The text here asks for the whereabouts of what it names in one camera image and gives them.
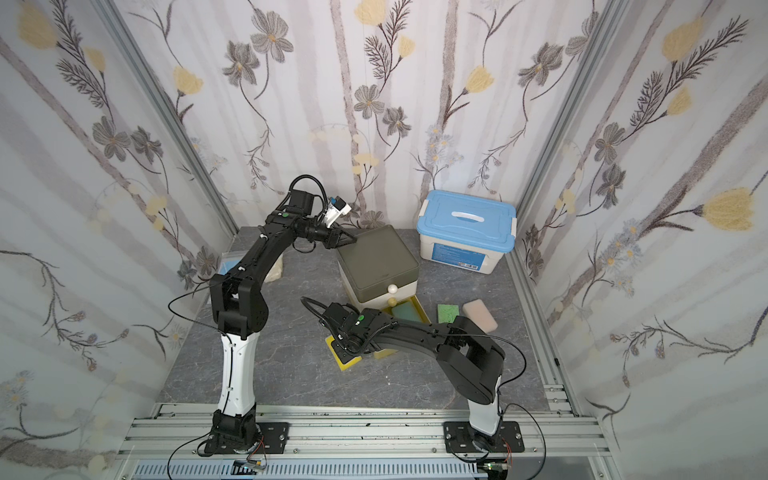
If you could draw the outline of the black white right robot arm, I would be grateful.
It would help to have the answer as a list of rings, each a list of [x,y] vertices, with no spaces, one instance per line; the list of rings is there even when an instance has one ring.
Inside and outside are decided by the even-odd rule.
[[[472,445],[485,453],[500,445],[499,389],[504,350],[472,320],[427,325],[376,309],[353,310],[331,303],[319,321],[333,343],[351,357],[384,349],[406,350],[433,358],[455,391],[467,400]]]

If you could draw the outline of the beige sponge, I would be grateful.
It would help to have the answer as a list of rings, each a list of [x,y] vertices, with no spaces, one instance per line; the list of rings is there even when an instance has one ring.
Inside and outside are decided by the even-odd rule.
[[[498,329],[498,322],[481,299],[465,303],[461,307],[461,312],[484,333],[492,333]]]

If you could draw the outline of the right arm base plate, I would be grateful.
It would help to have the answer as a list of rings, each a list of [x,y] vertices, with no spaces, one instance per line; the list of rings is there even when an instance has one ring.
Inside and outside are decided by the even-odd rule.
[[[525,451],[520,426],[514,421],[502,421],[492,437],[477,432],[468,421],[447,421],[442,428],[445,448],[449,453],[483,455]]]

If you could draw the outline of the green sponge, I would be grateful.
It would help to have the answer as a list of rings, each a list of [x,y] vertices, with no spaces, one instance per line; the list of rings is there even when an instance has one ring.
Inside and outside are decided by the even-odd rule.
[[[460,314],[460,307],[454,304],[438,304],[437,319],[439,324],[453,323]]]

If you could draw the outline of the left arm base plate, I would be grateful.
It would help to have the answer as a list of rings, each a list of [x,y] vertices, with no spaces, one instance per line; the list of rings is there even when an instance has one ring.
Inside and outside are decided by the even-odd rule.
[[[204,456],[250,454],[257,450],[266,454],[282,454],[289,437],[286,422],[256,423],[222,422],[214,426],[203,447]]]

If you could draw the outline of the olive cream drawer cabinet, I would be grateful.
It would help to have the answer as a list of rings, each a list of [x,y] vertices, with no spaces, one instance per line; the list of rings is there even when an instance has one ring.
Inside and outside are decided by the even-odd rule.
[[[383,310],[416,295],[419,262],[391,225],[356,234],[339,247],[342,284],[357,308]]]

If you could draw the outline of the yellow sponge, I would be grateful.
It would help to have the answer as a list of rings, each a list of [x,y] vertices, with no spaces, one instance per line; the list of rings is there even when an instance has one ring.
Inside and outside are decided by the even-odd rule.
[[[350,369],[362,360],[360,356],[352,356],[346,352],[333,336],[326,337],[325,343],[341,371]]]

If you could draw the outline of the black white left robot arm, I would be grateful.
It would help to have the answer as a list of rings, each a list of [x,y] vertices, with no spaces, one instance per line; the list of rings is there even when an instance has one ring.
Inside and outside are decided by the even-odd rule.
[[[351,211],[340,197],[321,198],[292,190],[258,228],[259,236],[237,265],[211,279],[213,320],[223,348],[222,389],[202,455],[250,453],[261,441],[256,423],[254,362],[261,330],[269,317],[262,295],[264,281],[283,252],[298,239],[327,249],[342,244],[347,232],[335,222]]]

